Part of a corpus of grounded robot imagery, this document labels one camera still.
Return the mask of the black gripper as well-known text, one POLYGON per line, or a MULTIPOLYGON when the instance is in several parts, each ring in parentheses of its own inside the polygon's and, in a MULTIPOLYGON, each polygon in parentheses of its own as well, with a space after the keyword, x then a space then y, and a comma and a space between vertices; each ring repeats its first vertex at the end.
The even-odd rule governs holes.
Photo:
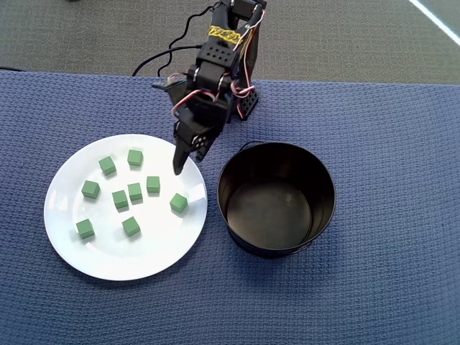
POLYGON ((177 118, 174 127, 175 152, 172 166, 175 175, 180 175, 191 152, 195 161, 201 162, 207 155, 213 140, 222 132, 230 113, 229 97, 212 101, 207 95, 192 95, 173 107, 177 118))

